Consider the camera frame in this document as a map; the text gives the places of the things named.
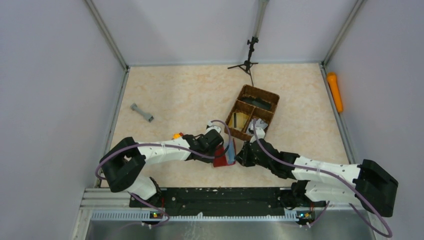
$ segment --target enclosure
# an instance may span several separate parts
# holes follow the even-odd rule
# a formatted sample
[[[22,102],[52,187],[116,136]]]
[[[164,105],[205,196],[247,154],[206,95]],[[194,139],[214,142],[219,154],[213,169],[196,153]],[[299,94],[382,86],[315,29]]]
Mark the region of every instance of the enclosure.
[[[227,67],[247,58],[257,10],[258,0],[2,1],[0,239],[104,239],[129,222],[93,218],[105,210],[99,201],[126,211],[130,198],[97,181],[99,160],[125,137],[164,141],[225,121],[251,84]],[[270,0],[252,55],[255,87],[280,97],[266,140],[334,164],[376,161],[399,182],[386,219],[394,239],[422,238],[423,10],[420,0]],[[129,108],[135,102],[153,122]],[[151,165],[143,174],[165,188],[292,183],[265,168],[199,161]],[[91,197],[98,193],[104,197]],[[180,221],[115,237],[385,239],[348,205],[331,207],[307,230],[278,221]]]

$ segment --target gray plastic object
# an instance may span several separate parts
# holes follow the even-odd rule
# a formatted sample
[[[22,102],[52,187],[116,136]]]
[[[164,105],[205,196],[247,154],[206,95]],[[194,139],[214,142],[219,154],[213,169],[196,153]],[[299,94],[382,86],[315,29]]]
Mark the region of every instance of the gray plastic object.
[[[137,113],[139,113],[141,116],[144,117],[144,119],[146,119],[149,123],[151,121],[153,121],[153,119],[155,119],[150,113],[144,112],[143,110],[141,110],[137,104],[133,103],[130,107],[133,111],[136,111]]]

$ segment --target brown woven basket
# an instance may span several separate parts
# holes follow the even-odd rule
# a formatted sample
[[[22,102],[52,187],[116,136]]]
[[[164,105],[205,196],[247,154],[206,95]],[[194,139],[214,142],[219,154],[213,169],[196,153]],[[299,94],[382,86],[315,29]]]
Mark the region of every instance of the brown woven basket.
[[[268,110],[259,108],[257,106],[248,104],[244,101],[241,101],[242,98],[245,98],[245,97],[261,98],[263,101],[271,104],[271,108],[268,111]],[[242,131],[239,131],[237,129],[230,127],[229,131],[231,133],[231,136],[243,141],[249,141],[252,138],[252,136],[247,134],[246,130],[249,127],[249,123],[252,121],[252,119],[255,119],[255,118],[262,119],[268,124],[268,127],[265,128],[264,130],[266,133],[267,130],[270,128],[271,121],[273,120],[274,113],[276,112],[279,100],[280,100],[280,96],[275,93],[265,91],[250,85],[244,85],[240,93],[238,94],[238,97],[235,100],[234,106],[232,107],[230,113],[228,114],[228,117],[226,118],[225,123],[228,125],[230,123],[230,119],[233,113],[237,113],[237,112],[244,113],[246,115],[249,115],[250,117],[249,117],[249,120],[244,125]]]

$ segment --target gray metal frame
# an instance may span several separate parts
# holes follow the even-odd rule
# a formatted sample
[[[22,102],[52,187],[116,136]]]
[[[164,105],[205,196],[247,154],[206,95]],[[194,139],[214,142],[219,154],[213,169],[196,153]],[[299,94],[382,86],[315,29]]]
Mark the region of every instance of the gray metal frame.
[[[108,27],[106,26],[105,22],[102,19],[102,16],[100,16],[99,11],[96,8],[96,5],[92,0],[83,0],[86,4],[88,10],[91,13],[91,16],[93,17],[95,23],[98,26],[98,29],[100,30],[101,34],[103,35],[104,39],[106,40],[107,45],[109,45],[110,50],[115,55],[116,59],[119,61],[119,64],[124,70],[128,70],[128,64],[125,62],[124,57],[122,56],[117,44],[115,43],[111,33],[108,30]]]
[[[107,153],[111,147],[112,138],[115,131],[115,126],[118,120],[118,114],[120,111],[122,99],[124,97],[125,88],[127,85],[130,67],[125,62],[124,57],[122,56],[121,52],[119,51],[118,46],[116,45],[115,41],[113,40],[106,24],[104,23],[102,17],[100,16],[95,4],[92,0],[83,0],[87,8],[89,9],[90,13],[93,16],[94,21],[96,22],[97,26],[99,27],[101,33],[103,34],[107,44],[109,45],[111,51],[115,55],[116,59],[119,61],[119,64],[124,69],[124,77],[122,79],[122,85],[119,92],[119,97],[117,99],[116,105],[114,107],[114,114],[111,121],[110,129],[108,132],[107,141],[105,143],[104,153]],[[357,0],[352,11],[350,12],[349,16],[346,19],[346,22],[340,29],[337,37],[335,38],[333,44],[331,45],[331,48],[328,50],[328,53],[326,54],[324,60],[320,63],[320,70],[322,74],[322,78],[325,84],[325,88],[328,93],[328,98],[331,103],[331,107],[334,112],[334,117],[340,132],[340,136],[344,145],[344,149],[346,151],[347,158],[351,164],[358,163],[357,155],[355,153],[355,150],[353,148],[352,142],[349,137],[349,132],[345,124],[345,120],[343,118],[343,114],[339,114],[336,110],[336,106],[333,101],[333,96],[331,94],[329,85],[326,80],[327,76],[327,66],[329,62],[332,60],[334,54],[336,53],[340,43],[343,41],[344,37],[346,36],[347,32],[350,29],[350,26],[352,25],[353,21],[355,20],[356,16],[358,15],[359,11],[364,6],[364,3],[366,0]],[[86,239],[87,232],[89,230],[89,224],[90,219],[93,214],[94,209],[128,209],[129,204],[129,196],[127,193],[111,193],[108,189],[104,188],[88,188],[85,190],[85,193],[83,195],[78,217],[74,226],[74,231],[72,235],[73,240],[81,240]],[[350,209],[350,206],[347,204],[337,204],[332,205],[329,207],[329,211],[340,211],[340,210],[348,210]],[[368,218],[370,219],[371,223],[373,223],[376,227],[383,229],[381,223],[378,221],[378,219],[375,218],[373,214],[368,213]],[[374,239],[384,239],[381,238],[381,236],[376,235],[374,233]]]

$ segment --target black tripod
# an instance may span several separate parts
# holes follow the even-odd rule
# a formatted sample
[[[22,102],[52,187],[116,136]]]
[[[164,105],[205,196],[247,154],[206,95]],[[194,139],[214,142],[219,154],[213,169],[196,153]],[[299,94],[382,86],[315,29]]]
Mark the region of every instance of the black tripod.
[[[249,55],[247,57],[247,60],[244,61],[243,64],[239,64],[239,65],[235,65],[235,66],[230,66],[228,69],[233,69],[233,68],[241,68],[241,70],[243,70],[245,73],[247,73],[247,75],[250,76],[250,80],[252,82],[252,86],[253,86],[253,78],[252,78],[252,72],[251,72],[251,67],[255,64],[258,64],[258,62],[251,62],[251,57],[252,57],[252,53],[255,51],[254,49],[254,45],[255,43],[257,43],[259,41],[259,39],[257,37],[252,36],[252,40],[249,41],[247,40],[247,45],[250,45],[249,47]]]
[[[261,31],[262,20],[264,19],[265,8],[267,7],[267,4],[269,1],[270,0],[259,0],[259,8],[257,10],[257,17],[256,17],[256,23],[254,25],[253,36],[251,40],[247,40],[247,45],[249,45],[249,55],[247,57],[247,60],[244,61],[243,64],[230,66],[228,68],[228,69],[240,68],[241,70],[243,70],[245,73],[247,73],[250,76],[252,86],[253,86],[253,78],[252,78],[251,68],[253,67],[253,65],[258,64],[258,62],[251,62],[251,57],[252,57],[252,53],[255,51],[255,48],[254,48],[255,43],[259,42],[259,38],[258,38],[259,32]]]

